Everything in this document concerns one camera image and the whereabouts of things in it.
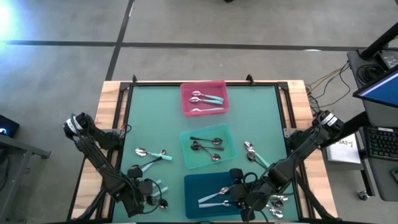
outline black keyboard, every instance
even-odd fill
[[[398,161],[398,130],[367,128],[370,157]]]

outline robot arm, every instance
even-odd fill
[[[103,149],[119,149],[121,139],[116,133],[105,133],[94,125],[91,116],[81,113],[72,115],[63,126],[67,138],[71,139],[79,151],[92,163],[104,180],[107,193],[116,202],[122,201],[128,217],[144,212],[144,195],[152,193],[151,180],[138,181],[142,177],[140,168],[135,167],[133,176],[127,177],[116,170],[105,158],[99,147]]]
[[[259,180],[246,184],[237,183],[231,189],[234,199],[244,205],[244,210],[241,212],[243,221],[254,219],[254,214],[251,211],[262,210],[271,195],[283,193],[295,179],[296,168],[319,145],[331,139],[338,139],[343,122],[329,111],[320,111],[316,116],[311,128],[305,131],[296,131],[287,139],[288,149],[294,150],[287,158],[271,164]],[[318,212],[322,218],[332,217],[322,206]]]

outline concrete floor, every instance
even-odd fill
[[[0,39],[109,41],[118,38],[128,0],[0,2]],[[394,0],[136,0],[125,42],[367,46],[398,21]],[[82,154],[63,134],[71,113],[95,115],[113,47],[0,45],[0,114],[21,124],[18,139],[51,150],[34,159],[12,216],[29,223],[66,219]],[[112,80],[302,79],[346,62],[346,52],[122,48]],[[354,90],[348,70],[343,78]],[[320,105],[346,91],[336,79]],[[347,96],[327,109],[346,121],[363,110]],[[398,203],[367,202],[359,171],[328,166],[339,217],[396,223]]]

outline black cable bundle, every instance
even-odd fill
[[[380,65],[362,65],[358,68],[356,76],[362,85],[366,85],[371,81],[379,78],[384,73],[384,69]]]

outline computer monitor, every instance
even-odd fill
[[[353,96],[398,108],[398,66],[358,89]]]

